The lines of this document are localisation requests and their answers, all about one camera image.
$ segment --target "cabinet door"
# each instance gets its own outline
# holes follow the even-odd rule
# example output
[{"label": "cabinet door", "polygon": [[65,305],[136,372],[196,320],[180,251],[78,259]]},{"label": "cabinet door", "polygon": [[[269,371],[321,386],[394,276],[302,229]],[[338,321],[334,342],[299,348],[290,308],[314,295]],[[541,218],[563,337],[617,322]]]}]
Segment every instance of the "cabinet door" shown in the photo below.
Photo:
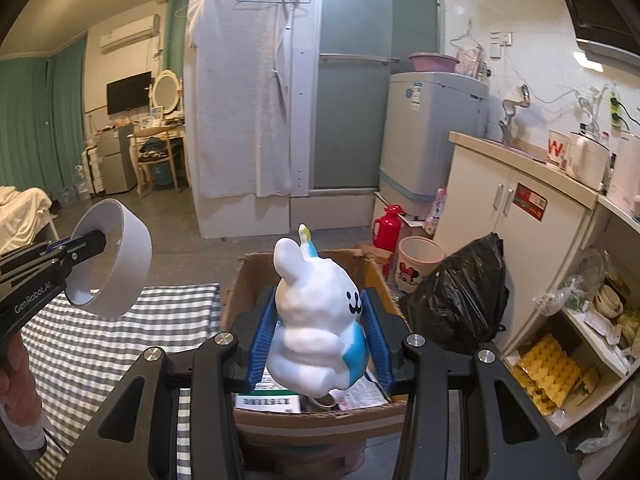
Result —
[{"label": "cabinet door", "polygon": [[559,191],[513,171],[496,227],[504,240],[510,290],[502,317],[507,330],[494,339],[499,349],[504,349],[535,313],[533,297],[548,291],[586,211]]},{"label": "cabinet door", "polygon": [[495,229],[512,173],[509,166],[456,146],[447,201],[434,236],[445,254]]}]

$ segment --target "toy ear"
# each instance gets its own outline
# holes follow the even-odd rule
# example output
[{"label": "toy ear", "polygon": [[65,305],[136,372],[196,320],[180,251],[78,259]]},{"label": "toy ear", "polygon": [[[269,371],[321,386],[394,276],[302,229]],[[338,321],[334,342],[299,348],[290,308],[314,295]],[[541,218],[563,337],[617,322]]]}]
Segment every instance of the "toy ear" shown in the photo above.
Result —
[{"label": "toy ear", "polygon": [[281,238],[273,251],[273,266],[287,283],[292,285],[306,272],[307,262],[297,243],[291,238]]}]

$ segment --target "white ring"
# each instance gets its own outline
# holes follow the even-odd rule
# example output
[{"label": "white ring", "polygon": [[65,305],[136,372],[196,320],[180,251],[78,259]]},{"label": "white ring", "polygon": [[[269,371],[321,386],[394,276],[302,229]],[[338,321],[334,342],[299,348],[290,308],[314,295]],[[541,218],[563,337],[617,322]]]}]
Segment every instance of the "white ring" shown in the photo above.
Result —
[{"label": "white ring", "polygon": [[73,267],[66,279],[66,298],[73,306],[114,319],[129,310],[142,292],[151,266],[151,236],[142,221],[113,198],[101,200],[87,211],[71,235],[78,238],[91,231],[105,235],[121,229],[118,251],[103,287],[91,292],[94,259]]}]

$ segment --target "air conditioner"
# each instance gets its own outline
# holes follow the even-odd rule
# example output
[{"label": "air conditioner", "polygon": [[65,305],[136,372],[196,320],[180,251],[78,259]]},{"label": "air conditioner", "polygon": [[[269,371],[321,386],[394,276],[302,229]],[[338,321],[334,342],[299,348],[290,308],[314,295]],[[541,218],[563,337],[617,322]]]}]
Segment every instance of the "air conditioner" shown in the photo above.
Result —
[{"label": "air conditioner", "polygon": [[160,16],[154,14],[122,27],[114,28],[111,32],[100,36],[100,51],[103,54],[125,46],[135,41],[152,38],[160,32]]}]

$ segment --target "yellow egg carton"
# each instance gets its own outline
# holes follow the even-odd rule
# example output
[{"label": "yellow egg carton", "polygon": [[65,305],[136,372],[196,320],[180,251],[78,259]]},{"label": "yellow egg carton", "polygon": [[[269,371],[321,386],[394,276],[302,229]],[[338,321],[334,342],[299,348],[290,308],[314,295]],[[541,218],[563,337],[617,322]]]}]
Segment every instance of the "yellow egg carton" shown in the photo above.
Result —
[{"label": "yellow egg carton", "polygon": [[538,388],[537,384],[522,368],[519,366],[511,367],[511,374],[518,381],[518,384],[529,394],[529,397],[542,416],[551,415],[551,413],[558,408],[554,402],[546,396],[546,393]]},{"label": "yellow egg carton", "polygon": [[546,334],[524,354],[518,366],[558,408],[580,377],[578,365],[551,334]]}]

